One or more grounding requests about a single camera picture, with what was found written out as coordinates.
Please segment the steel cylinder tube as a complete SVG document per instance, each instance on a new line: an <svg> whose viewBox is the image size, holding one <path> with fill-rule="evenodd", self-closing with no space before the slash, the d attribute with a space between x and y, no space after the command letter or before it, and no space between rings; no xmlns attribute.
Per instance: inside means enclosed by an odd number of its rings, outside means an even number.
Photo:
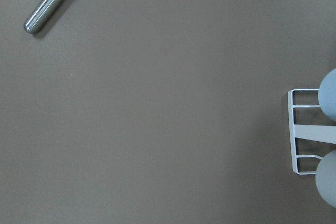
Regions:
<svg viewBox="0 0 336 224"><path fill-rule="evenodd" d="M41 0L24 23L24 30L29 34L38 33L63 0Z"/></svg>

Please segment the green cup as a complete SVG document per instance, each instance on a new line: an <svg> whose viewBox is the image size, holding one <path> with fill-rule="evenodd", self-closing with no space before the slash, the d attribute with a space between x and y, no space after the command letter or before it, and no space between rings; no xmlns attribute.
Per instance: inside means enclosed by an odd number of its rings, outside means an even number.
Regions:
<svg viewBox="0 0 336 224"><path fill-rule="evenodd" d="M335 208L335 151L328 153L318 164L316 186L322 199Z"/></svg>

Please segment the grey cup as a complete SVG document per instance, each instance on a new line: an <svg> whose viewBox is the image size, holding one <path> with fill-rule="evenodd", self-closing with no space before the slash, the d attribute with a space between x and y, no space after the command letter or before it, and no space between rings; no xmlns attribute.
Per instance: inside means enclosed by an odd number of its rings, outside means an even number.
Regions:
<svg viewBox="0 0 336 224"><path fill-rule="evenodd" d="M333 69L323 78L318 91L321 110L333 121L335 121L335 99L335 69Z"/></svg>

